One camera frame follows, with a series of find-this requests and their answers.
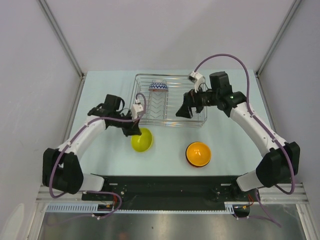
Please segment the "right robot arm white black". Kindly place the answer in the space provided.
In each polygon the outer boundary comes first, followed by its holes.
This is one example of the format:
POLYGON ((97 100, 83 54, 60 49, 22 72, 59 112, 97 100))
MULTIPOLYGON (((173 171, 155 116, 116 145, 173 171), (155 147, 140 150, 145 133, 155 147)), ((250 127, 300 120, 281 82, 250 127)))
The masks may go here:
POLYGON ((253 189, 276 187, 285 180, 291 181, 287 194, 292 194, 299 169, 299 145, 287 142, 267 126, 251 108, 248 97, 240 91, 233 91, 226 72, 210 74, 211 87, 207 90, 202 89, 206 81, 200 73, 193 71, 188 79, 194 83, 194 88, 183 95, 182 105, 175 115, 190 119, 192 109, 200 113, 204 107, 217 107, 244 130, 262 156, 255 170, 236 179, 236 185, 230 188, 231 196, 242 201, 253 189))

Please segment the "yellow green bowl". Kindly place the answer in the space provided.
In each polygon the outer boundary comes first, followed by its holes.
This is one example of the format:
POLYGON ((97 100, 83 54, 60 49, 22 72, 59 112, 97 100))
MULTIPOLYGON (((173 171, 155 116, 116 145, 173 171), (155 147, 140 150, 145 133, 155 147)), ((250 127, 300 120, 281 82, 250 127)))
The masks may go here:
POLYGON ((148 151, 153 145, 153 134, 148 128, 141 128, 141 135, 131 137, 131 147, 139 153, 148 151))

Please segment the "orange yellow bowl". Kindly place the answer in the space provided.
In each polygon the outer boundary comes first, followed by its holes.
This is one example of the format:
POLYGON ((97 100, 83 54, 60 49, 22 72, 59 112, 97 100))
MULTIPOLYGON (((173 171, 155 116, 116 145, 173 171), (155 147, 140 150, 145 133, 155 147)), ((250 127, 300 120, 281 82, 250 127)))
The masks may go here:
POLYGON ((203 142, 192 142, 185 150, 185 158, 190 162, 203 163, 211 161, 211 149, 203 142))

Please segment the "red patterned blue zigzag bowl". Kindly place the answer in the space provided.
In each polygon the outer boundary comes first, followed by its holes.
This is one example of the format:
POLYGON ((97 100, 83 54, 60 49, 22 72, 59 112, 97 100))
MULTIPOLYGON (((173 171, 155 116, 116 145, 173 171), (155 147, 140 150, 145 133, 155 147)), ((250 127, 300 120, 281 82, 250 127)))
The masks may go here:
POLYGON ((167 93, 169 88, 165 80, 156 79, 151 82, 148 90, 150 92, 167 93))

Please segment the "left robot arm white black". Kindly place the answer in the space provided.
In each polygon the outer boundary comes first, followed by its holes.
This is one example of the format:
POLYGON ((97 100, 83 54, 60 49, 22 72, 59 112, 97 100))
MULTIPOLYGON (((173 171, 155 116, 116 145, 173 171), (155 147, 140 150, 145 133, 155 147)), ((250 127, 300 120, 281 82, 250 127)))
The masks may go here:
POLYGON ((79 130, 56 148, 47 148, 43 153, 42 183, 49 188, 52 198, 78 192, 93 192, 100 200, 110 196, 111 188, 102 176, 83 173, 80 160, 93 141, 108 127, 122 130, 128 136, 141 135, 139 122, 146 112, 146 100, 140 101, 142 93, 135 95, 134 102, 127 113, 123 113, 125 101, 108 94, 103 103, 93 107, 79 130))

